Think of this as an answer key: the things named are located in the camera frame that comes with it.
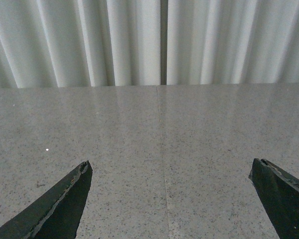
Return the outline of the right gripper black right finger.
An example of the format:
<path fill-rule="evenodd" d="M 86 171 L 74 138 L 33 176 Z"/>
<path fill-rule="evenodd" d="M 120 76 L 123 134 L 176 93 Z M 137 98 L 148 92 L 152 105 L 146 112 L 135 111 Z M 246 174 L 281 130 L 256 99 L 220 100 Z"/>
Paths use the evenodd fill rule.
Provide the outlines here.
<path fill-rule="evenodd" d="M 255 158 L 249 174 L 281 239 L 299 239 L 299 179 L 266 159 Z"/>

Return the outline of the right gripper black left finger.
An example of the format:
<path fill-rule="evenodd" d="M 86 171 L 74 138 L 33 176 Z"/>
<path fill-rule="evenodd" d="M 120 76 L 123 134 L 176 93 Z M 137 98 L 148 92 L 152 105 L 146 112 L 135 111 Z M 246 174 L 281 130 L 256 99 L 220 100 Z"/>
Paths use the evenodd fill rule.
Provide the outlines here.
<path fill-rule="evenodd" d="M 80 163 L 30 206 L 0 227 L 0 239 L 74 239 L 93 169 Z"/>

